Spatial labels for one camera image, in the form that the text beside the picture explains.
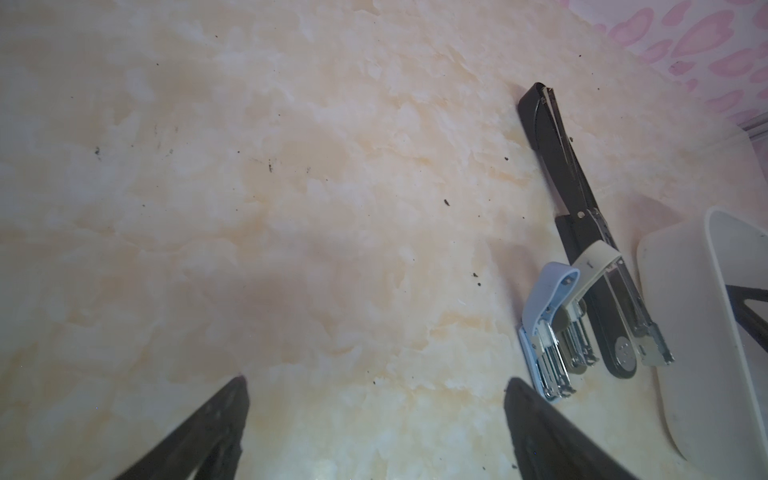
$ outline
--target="white plastic tray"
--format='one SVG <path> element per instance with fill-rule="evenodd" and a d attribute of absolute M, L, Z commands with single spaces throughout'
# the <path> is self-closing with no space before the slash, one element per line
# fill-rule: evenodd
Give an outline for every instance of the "white plastic tray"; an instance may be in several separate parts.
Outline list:
<path fill-rule="evenodd" d="M 647 235 L 637 265 L 675 357 L 657 371 L 680 453 L 717 478 L 768 478 L 768 355 L 734 320 L 725 290 L 768 289 L 768 233 L 712 207 Z"/>

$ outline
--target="circular metal plate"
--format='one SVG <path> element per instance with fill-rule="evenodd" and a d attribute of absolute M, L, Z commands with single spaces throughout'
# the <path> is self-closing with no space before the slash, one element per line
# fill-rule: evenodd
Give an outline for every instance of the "circular metal plate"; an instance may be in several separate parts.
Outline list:
<path fill-rule="evenodd" d="M 626 336 L 620 336 L 616 339 L 614 349 L 619 366 L 628 372 L 634 370 L 634 367 L 637 365 L 637 358 L 634 355 L 634 349 L 629 339 Z"/>

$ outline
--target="stapler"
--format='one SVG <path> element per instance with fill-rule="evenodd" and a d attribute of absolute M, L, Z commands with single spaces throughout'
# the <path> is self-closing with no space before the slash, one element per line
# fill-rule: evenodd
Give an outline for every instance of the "stapler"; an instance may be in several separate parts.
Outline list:
<path fill-rule="evenodd" d="M 577 261 L 597 240 L 616 249 L 565 133 L 552 89 L 541 83 L 534 84 L 518 102 L 518 113 L 531 147 L 541 158 L 568 209 L 567 215 L 554 221 L 568 260 Z M 584 305 L 606 367 L 614 376 L 628 379 L 637 371 L 633 341 L 644 365 L 663 366 L 674 361 L 621 259 L 586 292 Z"/>
<path fill-rule="evenodd" d="M 548 402 L 575 392 L 552 329 L 554 313 L 577 285 L 578 269 L 558 262 L 544 265 L 523 307 L 520 346 L 536 391 Z"/>
<path fill-rule="evenodd" d="M 575 393 L 568 373 L 582 374 L 599 360 L 584 328 L 584 296 L 603 275 L 618 268 L 620 259 L 618 250 L 598 240 L 572 266 L 545 265 L 525 302 L 520 344 L 531 380 L 549 402 Z"/>

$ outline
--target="pink heart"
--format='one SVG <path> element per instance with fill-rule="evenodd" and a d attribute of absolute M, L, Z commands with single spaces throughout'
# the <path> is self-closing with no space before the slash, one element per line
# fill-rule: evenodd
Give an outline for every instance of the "pink heart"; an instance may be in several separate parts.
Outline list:
<path fill-rule="evenodd" d="M 713 98 L 707 100 L 704 104 L 710 108 L 710 110 L 717 113 L 723 112 L 736 106 L 744 96 L 744 90 L 734 90 L 726 93 L 722 97 Z"/>
<path fill-rule="evenodd" d="M 760 10 L 752 17 L 752 23 L 758 28 L 768 30 L 768 3 L 760 7 Z"/>
<path fill-rule="evenodd" d="M 699 84 L 699 81 L 696 78 L 691 78 L 689 81 L 685 82 L 685 89 L 688 93 L 694 91 L 694 88 Z"/>
<path fill-rule="evenodd" d="M 762 67 L 760 70 L 755 70 L 750 75 L 750 82 L 754 84 L 763 83 L 768 80 L 768 67 Z"/>
<path fill-rule="evenodd" d="M 691 68 L 694 67 L 695 64 L 695 61 L 678 60 L 670 66 L 669 72 L 675 77 L 678 75 L 686 74 Z"/>
<path fill-rule="evenodd" d="M 744 123 L 745 121 L 749 120 L 750 118 L 754 117 L 759 113 L 760 113 L 760 110 L 757 110 L 756 108 L 751 108 L 749 110 L 740 111 L 737 114 L 731 115 L 730 117 L 728 117 L 728 120 L 738 125 L 738 124 Z"/>
<path fill-rule="evenodd" d="M 667 40 L 659 41 L 650 47 L 646 51 L 644 51 L 640 55 L 640 60 L 644 61 L 647 64 L 652 64 L 655 61 L 659 61 L 665 56 L 667 56 L 667 53 L 669 53 L 670 47 L 674 41 L 670 38 Z"/>
<path fill-rule="evenodd" d="M 683 21 L 683 16 L 685 15 L 686 10 L 690 8 L 690 4 L 692 3 L 692 0 L 683 0 L 674 7 L 670 8 L 670 11 L 668 11 L 664 18 L 661 19 L 661 24 L 666 25 L 667 27 L 678 26 L 680 22 Z"/>
<path fill-rule="evenodd" d="M 640 40 L 650 30 L 650 24 L 654 21 L 654 10 L 642 8 L 626 22 L 616 24 L 608 34 L 622 47 L 628 47 Z"/>
<path fill-rule="evenodd" d="M 733 10 L 721 10 L 702 18 L 685 32 L 672 51 L 672 58 L 693 55 L 717 48 L 733 37 L 730 23 Z"/>
<path fill-rule="evenodd" d="M 713 61 L 709 69 L 720 77 L 740 77 L 752 70 L 752 67 L 755 65 L 754 59 L 754 50 L 752 48 L 745 48 L 720 60 Z"/>

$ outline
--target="table surface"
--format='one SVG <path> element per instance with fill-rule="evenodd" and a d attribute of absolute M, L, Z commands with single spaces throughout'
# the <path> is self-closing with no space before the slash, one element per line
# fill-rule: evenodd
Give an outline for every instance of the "table surface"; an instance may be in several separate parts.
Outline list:
<path fill-rule="evenodd" d="M 515 329 L 565 261 L 535 81 L 633 273 L 711 205 L 768 224 L 746 135 L 557 2 L 29 0 L 0 38 L 3 478 L 110 478 L 239 372 L 238 478 L 518 478 Z M 652 369 L 576 382 L 632 472 L 703 477 Z"/>

